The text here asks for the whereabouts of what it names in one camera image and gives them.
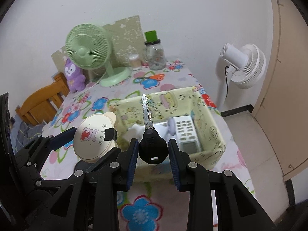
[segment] wooden chair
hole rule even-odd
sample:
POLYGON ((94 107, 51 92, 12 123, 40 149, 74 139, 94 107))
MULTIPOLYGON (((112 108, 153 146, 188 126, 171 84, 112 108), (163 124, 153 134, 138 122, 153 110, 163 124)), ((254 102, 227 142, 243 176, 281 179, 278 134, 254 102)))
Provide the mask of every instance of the wooden chair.
POLYGON ((16 113, 26 123, 32 125, 50 122, 57 113, 57 110, 50 103, 52 101, 57 108, 60 108, 63 99, 69 93, 67 81, 63 73, 59 72, 53 77, 54 82, 44 88, 39 89, 30 95, 21 107, 16 108, 16 113))

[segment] tiled floor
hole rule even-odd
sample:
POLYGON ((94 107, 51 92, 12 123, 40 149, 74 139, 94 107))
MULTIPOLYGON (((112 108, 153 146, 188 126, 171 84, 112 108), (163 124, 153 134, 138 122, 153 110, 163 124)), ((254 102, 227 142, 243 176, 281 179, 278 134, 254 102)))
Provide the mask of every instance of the tiled floor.
POLYGON ((273 148, 249 112, 227 116, 224 119, 245 159, 256 197, 270 218, 275 221, 287 209, 289 200, 273 148))

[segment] metal screw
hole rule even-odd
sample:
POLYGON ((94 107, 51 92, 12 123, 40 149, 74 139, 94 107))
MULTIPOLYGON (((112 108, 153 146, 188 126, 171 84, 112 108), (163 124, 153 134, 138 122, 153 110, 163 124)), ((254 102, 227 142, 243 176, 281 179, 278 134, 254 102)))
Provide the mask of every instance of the metal screw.
POLYGON ((82 170, 77 170, 77 171, 75 171, 74 175, 77 176, 77 177, 79 177, 79 176, 81 176, 83 173, 84 173, 84 172, 83 172, 82 170))
POLYGON ((230 176, 233 175, 233 173, 232 173, 232 171, 230 171, 230 170, 225 170, 225 171, 224 171, 224 175, 230 177, 230 176))
POLYGON ((116 167, 119 166, 119 164, 118 164, 116 161, 114 161, 114 162, 110 163, 109 166, 110 166, 111 168, 116 168, 116 167))
POLYGON ((193 161, 191 161, 190 163, 188 163, 188 166, 191 167, 191 168, 195 168, 195 167, 198 166, 198 164, 193 162, 193 161))

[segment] white fan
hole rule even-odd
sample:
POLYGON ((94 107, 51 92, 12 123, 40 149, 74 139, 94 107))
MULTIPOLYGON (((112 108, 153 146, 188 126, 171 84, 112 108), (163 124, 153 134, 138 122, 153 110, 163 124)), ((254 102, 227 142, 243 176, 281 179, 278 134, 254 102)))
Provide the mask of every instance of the white fan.
POLYGON ((230 64, 225 68, 227 86, 218 100, 218 109, 221 110, 228 94, 230 81, 241 89, 252 87, 262 77, 266 60, 264 53, 254 44, 246 44, 241 49, 237 49, 225 43, 219 55, 230 64))

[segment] purple plush toy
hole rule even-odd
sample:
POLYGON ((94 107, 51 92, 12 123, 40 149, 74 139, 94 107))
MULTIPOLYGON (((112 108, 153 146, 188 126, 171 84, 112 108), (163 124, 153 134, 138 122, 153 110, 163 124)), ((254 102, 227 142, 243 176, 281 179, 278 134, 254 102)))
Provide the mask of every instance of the purple plush toy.
POLYGON ((84 84, 86 77, 82 74, 82 69, 77 67, 70 58, 67 58, 65 63, 65 77, 67 85, 72 93, 82 91, 86 87, 84 84))

